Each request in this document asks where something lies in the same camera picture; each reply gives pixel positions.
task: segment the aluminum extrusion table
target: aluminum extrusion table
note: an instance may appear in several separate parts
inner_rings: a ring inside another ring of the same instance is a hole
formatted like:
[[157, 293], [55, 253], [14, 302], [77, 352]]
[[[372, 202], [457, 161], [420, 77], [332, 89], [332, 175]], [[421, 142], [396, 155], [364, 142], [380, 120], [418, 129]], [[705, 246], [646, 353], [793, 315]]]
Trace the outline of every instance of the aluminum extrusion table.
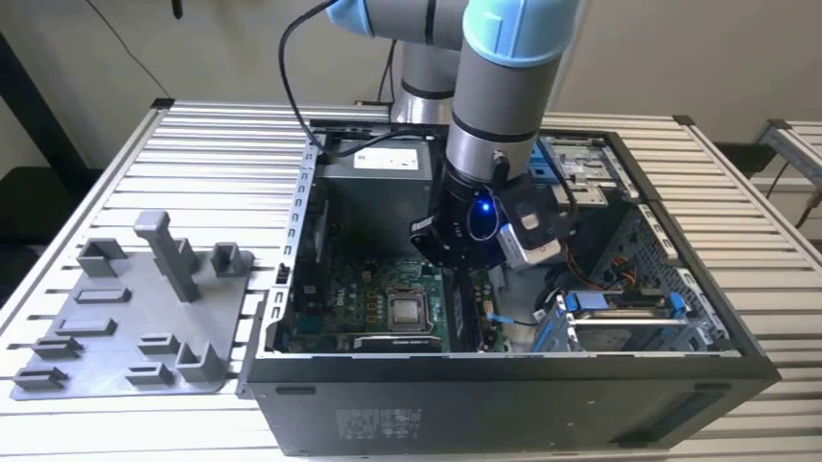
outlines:
[[[384, 108], [313, 107], [305, 114], [388, 118]], [[620, 132], [784, 381], [670, 452], [429, 459], [822, 460], [822, 256], [697, 126], [666, 116], [578, 114], [549, 114], [544, 125]], [[150, 111], [0, 310], [0, 456], [38, 462], [286, 458], [257, 402], [234, 391], [251, 316], [278, 265], [304, 144], [285, 106], [178, 102]], [[115, 237], [126, 250], [142, 247], [131, 224], [145, 209], [169, 210], [174, 236], [195, 249], [231, 240], [257, 255], [226, 387], [210, 396], [11, 400], [11, 377], [81, 276], [79, 245]]]

